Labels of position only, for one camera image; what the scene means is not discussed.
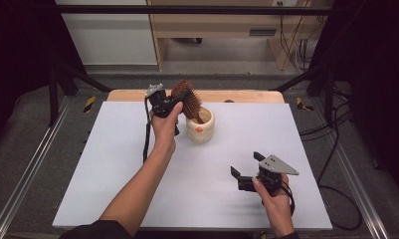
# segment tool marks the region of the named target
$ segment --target ceramic cup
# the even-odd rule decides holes
[[[201,108],[199,117],[204,123],[186,119],[187,136],[195,142],[206,142],[214,135],[215,116],[210,110]]]

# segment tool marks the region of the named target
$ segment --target white cabinet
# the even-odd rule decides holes
[[[57,4],[146,5],[144,0],[56,0]],[[63,14],[84,65],[156,65],[147,14]]]

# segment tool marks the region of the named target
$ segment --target hand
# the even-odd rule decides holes
[[[285,174],[282,174],[282,180],[286,185],[289,185],[289,178]],[[276,196],[272,197],[264,184],[257,178],[253,178],[253,185],[264,202],[276,238],[293,233],[295,229],[290,211],[289,196],[283,190],[279,190]]]
[[[175,150],[174,131],[178,124],[178,115],[183,110],[183,103],[178,103],[174,106],[171,114],[167,118],[152,118],[152,127],[155,134],[155,146],[164,147],[163,149],[172,155]]]

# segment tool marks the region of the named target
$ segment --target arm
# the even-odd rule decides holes
[[[283,174],[283,182],[289,185],[289,179]],[[262,197],[267,216],[270,220],[271,227],[276,238],[291,235],[295,232],[290,211],[290,198],[282,190],[279,190],[275,197],[268,193],[264,184],[257,178],[253,178],[253,184],[256,191]]]
[[[116,220],[134,236],[175,150],[174,126],[183,105],[178,103],[166,119],[152,118],[155,145],[137,174],[103,212],[100,220]]]

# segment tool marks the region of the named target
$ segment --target person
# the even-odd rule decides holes
[[[175,151],[174,126],[178,124],[178,115],[182,109],[183,104],[178,103],[167,118],[152,116],[155,143],[143,166],[115,196],[98,221],[69,230],[60,239],[127,239],[135,236]],[[292,223],[289,198],[282,192],[272,198],[256,178],[254,185],[265,204],[275,236],[283,239],[298,238]]]

